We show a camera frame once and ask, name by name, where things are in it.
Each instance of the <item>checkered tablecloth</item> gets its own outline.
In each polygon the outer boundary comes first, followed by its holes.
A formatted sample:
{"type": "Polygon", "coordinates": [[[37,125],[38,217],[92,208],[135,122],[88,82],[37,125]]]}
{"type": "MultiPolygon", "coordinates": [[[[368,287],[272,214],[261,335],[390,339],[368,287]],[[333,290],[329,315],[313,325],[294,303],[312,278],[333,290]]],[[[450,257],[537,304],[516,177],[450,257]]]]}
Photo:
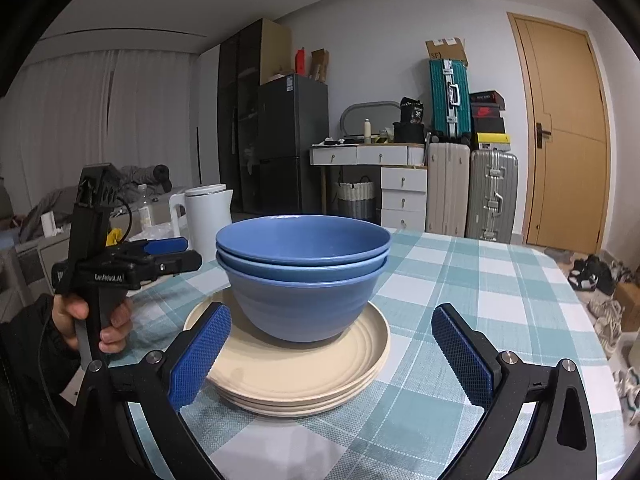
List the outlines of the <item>checkered tablecloth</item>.
{"type": "MultiPolygon", "coordinates": [[[[175,276],[134,297],[128,351],[112,365],[164,349],[187,315],[227,286],[215,262],[175,276]]],[[[206,384],[182,409],[184,420],[228,480],[356,480],[437,478],[482,415],[431,335],[431,314],[451,303],[498,350],[555,366],[579,367],[598,453],[610,476],[624,457],[620,403],[591,323],[556,263],[522,246],[397,232],[372,298],[391,326],[388,361],[357,398],[331,412],[297,420],[264,418],[223,402],[206,384]]],[[[525,405],[492,473],[509,469],[533,405],[525,405]]],[[[162,478],[172,478],[137,405],[132,412],[162,478]]]]}

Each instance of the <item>hand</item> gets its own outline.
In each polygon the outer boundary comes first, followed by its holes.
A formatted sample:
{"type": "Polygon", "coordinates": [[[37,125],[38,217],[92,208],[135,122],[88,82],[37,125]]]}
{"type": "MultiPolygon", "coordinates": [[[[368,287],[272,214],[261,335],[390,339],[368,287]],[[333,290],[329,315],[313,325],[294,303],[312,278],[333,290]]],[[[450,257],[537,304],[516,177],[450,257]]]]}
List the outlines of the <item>hand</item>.
{"type": "MultiPolygon", "coordinates": [[[[117,354],[122,352],[126,344],[127,335],[131,332],[131,300],[126,298],[111,313],[111,326],[103,328],[100,332],[98,346],[105,354],[117,354]]],[[[76,337],[76,319],[86,319],[89,315],[89,306],[86,301],[70,294],[69,296],[53,297],[53,312],[51,319],[60,332],[62,339],[73,350],[78,350],[78,338],[76,337]]]]}

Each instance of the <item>white kettle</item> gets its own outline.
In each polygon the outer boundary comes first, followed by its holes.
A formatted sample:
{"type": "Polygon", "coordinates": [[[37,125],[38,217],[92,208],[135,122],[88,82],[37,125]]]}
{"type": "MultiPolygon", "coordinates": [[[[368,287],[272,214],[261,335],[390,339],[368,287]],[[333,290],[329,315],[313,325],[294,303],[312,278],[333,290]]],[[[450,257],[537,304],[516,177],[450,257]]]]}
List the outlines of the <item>white kettle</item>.
{"type": "Polygon", "coordinates": [[[171,224],[174,236],[180,236],[178,226],[179,205],[187,211],[189,247],[200,253],[203,262],[216,257],[216,234],[231,224],[231,197],[234,191],[225,184],[201,186],[173,195],[169,199],[171,224]]]}

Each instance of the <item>refrigerator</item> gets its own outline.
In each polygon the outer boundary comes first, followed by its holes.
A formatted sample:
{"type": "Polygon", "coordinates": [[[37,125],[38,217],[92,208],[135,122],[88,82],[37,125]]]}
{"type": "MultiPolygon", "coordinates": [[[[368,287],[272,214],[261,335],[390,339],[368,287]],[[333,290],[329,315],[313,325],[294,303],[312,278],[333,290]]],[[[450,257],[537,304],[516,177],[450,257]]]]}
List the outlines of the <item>refrigerator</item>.
{"type": "Polygon", "coordinates": [[[327,86],[290,74],[258,90],[258,159],[263,214],[319,214],[320,171],[309,148],[329,136],[327,86]]]}

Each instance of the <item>screw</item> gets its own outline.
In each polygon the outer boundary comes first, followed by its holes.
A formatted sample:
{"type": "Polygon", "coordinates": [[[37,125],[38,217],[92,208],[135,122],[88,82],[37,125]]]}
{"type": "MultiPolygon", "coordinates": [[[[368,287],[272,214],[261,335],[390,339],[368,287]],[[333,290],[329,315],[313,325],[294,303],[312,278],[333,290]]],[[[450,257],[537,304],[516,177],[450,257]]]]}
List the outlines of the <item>screw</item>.
{"type": "Polygon", "coordinates": [[[509,350],[500,354],[501,359],[508,365],[514,365],[518,362],[518,356],[509,350]]]}
{"type": "Polygon", "coordinates": [[[571,359],[562,359],[562,368],[567,372],[573,372],[575,370],[575,363],[571,359]]]}
{"type": "Polygon", "coordinates": [[[161,350],[152,350],[145,357],[146,362],[149,363],[150,365],[154,365],[156,363],[159,363],[161,359],[162,359],[162,351],[161,350]]]}
{"type": "Polygon", "coordinates": [[[102,361],[100,361],[100,359],[94,359],[89,363],[89,366],[87,367],[90,372],[97,372],[100,370],[100,368],[102,368],[102,361]]]}

